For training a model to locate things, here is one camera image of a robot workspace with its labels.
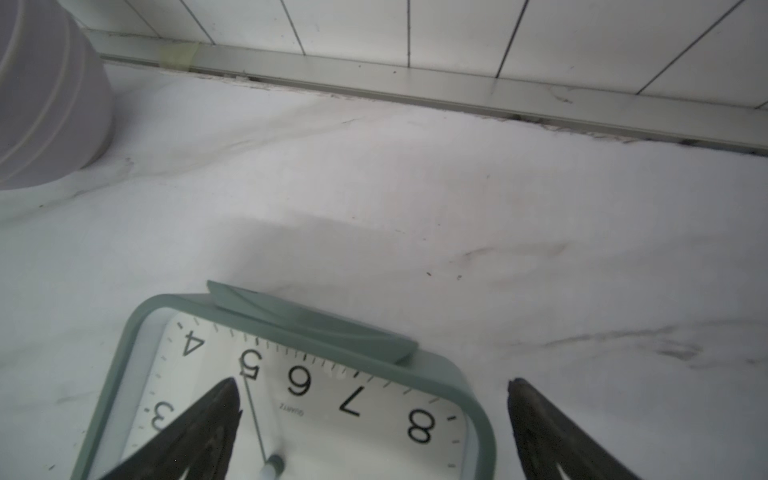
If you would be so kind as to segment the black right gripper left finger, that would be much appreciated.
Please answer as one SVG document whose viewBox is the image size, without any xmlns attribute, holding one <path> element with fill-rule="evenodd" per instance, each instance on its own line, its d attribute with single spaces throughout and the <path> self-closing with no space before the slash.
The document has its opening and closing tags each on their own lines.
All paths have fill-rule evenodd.
<svg viewBox="0 0 768 480">
<path fill-rule="evenodd" d="M 241 419 L 234 378 L 217 383 L 167 428 L 104 477 L 223 479 Z"/>
</svg>

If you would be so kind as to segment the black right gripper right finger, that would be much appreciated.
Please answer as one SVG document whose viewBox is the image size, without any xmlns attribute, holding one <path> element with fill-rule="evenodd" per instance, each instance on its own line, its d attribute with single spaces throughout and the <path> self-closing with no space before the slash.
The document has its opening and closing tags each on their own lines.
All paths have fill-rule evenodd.
<svg viewBox="0 0 768 480">
<path fill-rule="evenodd" d="M 507 408 L 527 479 L 639 478 L 525 379 L 508 383 Z"/>
</svg>

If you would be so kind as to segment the green rectangular alarm clock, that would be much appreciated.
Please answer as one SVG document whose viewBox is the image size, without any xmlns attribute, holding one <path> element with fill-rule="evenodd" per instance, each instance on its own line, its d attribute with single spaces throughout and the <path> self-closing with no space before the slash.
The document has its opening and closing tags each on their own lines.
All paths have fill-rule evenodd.
<svg viewBox="0 0 768 480">
<path fill-rule="evenodd" d="M 241 419 L 223 479 L 491 479 L 490 420 L 461 370 L 406 336 L 209 282 L 129 317 L 75 463 L 104 476 L 220 381 Z"/>
</svg>

